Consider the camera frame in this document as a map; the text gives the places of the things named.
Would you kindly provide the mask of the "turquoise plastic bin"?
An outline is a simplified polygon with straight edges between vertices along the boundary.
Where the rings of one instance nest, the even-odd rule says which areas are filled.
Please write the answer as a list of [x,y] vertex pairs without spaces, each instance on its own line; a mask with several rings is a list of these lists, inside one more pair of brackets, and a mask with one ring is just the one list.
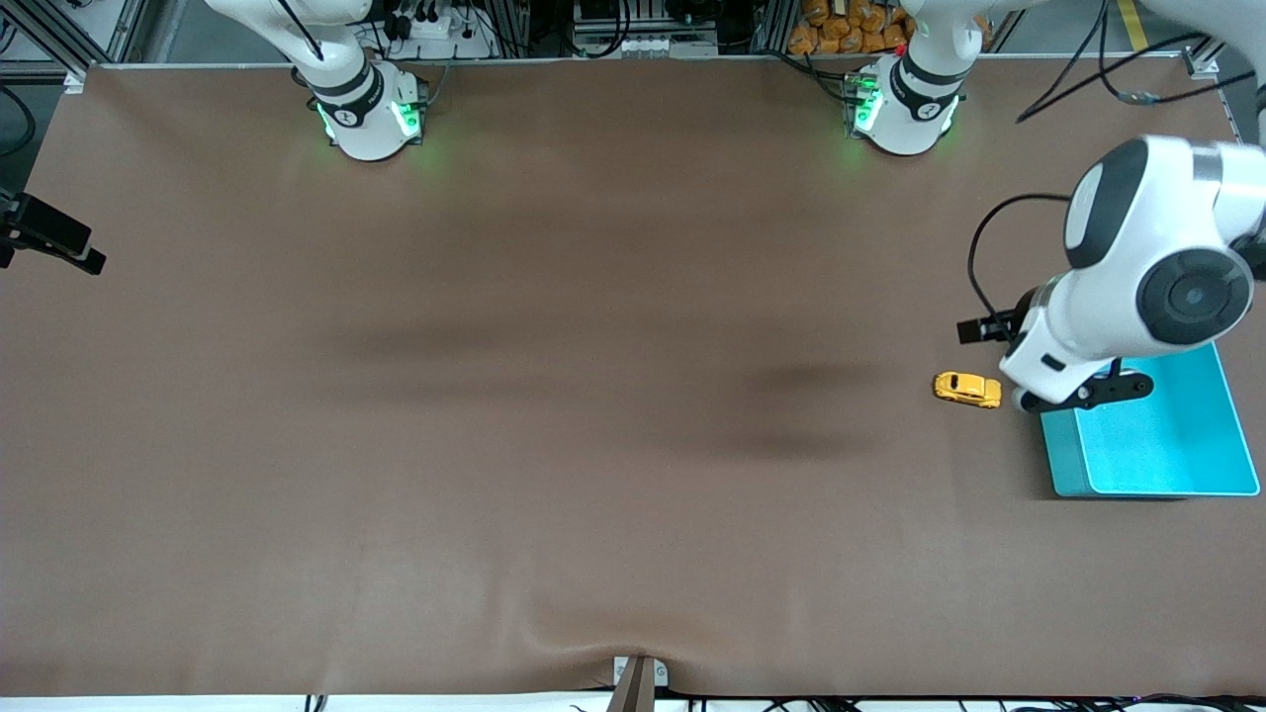
[[1256,497],[1260,478],[1215,345],[1128,359],[1139,400],[1039,417],[1061,497]]

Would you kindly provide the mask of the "brown table mat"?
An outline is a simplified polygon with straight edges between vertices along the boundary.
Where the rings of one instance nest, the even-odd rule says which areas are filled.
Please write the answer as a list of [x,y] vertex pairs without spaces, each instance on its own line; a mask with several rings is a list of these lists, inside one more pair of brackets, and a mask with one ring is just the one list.
[[1069,500],[968,239],[1220,98],[984,60],[914,158],[774,60],[456,66],[423,144],[286,68],[96,68],[0,270],[0,697],[1266,697],[1266,495]]

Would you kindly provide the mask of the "aluminium frame profile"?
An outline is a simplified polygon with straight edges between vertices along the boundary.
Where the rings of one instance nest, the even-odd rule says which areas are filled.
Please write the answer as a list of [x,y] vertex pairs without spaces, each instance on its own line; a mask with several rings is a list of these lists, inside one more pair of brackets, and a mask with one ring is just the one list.
[[1217,80],[1220,76],[1220,54],[1228,44],[1215,35],[1198,33],[1182,46],[1182,60],[1193,80]]
[[90,68],[127,60],[149,0],[0,0],[0,76],[78,92]]

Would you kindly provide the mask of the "white terminal block equipment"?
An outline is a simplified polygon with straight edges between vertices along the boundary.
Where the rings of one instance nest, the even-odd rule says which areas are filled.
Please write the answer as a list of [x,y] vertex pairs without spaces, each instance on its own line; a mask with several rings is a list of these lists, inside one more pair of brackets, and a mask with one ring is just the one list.
[[568,53],[689,60],[718,54],[725,0],[560,0]]

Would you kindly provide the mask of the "white power strip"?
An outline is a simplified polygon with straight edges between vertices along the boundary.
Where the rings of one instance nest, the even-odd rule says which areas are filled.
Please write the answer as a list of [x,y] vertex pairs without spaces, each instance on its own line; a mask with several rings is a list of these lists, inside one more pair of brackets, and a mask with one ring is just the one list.
[[492,18],[472,0],[381,0],[391,60],[501,58]]

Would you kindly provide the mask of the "yellow beetle toy car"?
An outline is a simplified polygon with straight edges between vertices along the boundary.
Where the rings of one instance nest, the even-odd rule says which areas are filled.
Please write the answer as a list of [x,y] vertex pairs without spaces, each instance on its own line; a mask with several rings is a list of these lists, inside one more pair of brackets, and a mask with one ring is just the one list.
[[933,394],[941,402],[974,405],[974,408],[995,409],[1001,405],[1001,383],[993,378],[962,371],[942,371],[933,378]]

